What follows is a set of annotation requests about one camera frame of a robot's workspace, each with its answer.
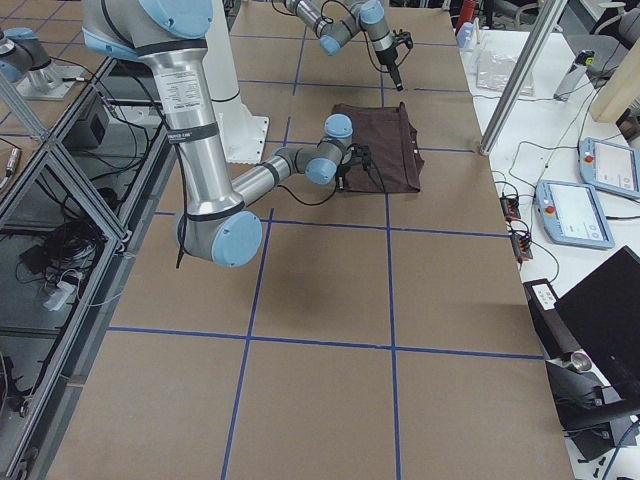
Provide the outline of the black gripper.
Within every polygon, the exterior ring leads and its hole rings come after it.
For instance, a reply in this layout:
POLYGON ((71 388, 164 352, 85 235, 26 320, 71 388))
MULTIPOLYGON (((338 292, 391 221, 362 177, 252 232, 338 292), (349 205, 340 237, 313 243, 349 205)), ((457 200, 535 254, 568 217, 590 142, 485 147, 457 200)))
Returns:
POLYGON ((395 48, 387 48, 384 50, 376 50, 375 54, 379 64, 385 69, 388 69, 388 74, 395 89, 397 91, 402 91, 404 89, 403 81, 399 68, 396 65, 396 60, 398 58, 397 50, 395 48))
POLYGON ((337 166, 337 170, 336 170, 336 175, 337 177, 337 190, 338 191, 344 191, 347 187, 347 181, 346 178, 344 177, 347 172, 350 170, 350 160, 351 160, 351 154, 350 153, 346 153, 343 158, 340 160, 338 166, 337 166))

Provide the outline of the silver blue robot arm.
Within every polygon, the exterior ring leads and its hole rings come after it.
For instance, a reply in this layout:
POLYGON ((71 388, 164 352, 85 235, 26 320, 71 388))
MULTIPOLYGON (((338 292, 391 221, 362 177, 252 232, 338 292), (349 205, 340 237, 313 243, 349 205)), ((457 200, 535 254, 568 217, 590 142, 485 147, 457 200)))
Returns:
POLYGON ((404 89, 400 65, 405 57, 398 59, 398 48, 404 45, 410 52, 413 39, 409 31, 392 30, 389 27, 385 8, 380 1, 355 1, 349 6, 342 1, 334 1, 346 11, 342 19, 334 19, 324 12, 325 6, 331 1, 324 1, 320 6, 314 1, 305 0, 272 1, 271 4, 278 13, 295 16, 309 27, 328 56, 337 55, 347 43, 363 34, 365 40, 370 42, 378 62, 376 65, 370 48, 367 48, 374 68, 388 74, 397 91, 404 89))
POLYGON ((176 226, 179 253, 234 268, 252 260, 262 242, 261 222, 249 205, 295 174, 330 183, 350 159, 353 127, 348 116, 333 114, 315 147, 280 148, 231 179, 203 66, 213 20, 209 1, 83 4, 87 47, 141 62, 153 74, 185 188, 176 226))

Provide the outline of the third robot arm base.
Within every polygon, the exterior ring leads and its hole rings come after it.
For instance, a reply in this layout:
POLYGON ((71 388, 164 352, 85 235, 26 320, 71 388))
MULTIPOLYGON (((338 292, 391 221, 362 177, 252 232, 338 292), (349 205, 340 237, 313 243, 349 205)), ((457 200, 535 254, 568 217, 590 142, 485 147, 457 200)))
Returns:
POLYGON ((77 83, 84 83, 83 67, 57 65, 29 28, 1 31, 1 74, 17 83, 29 100, 61 101, 77 83))

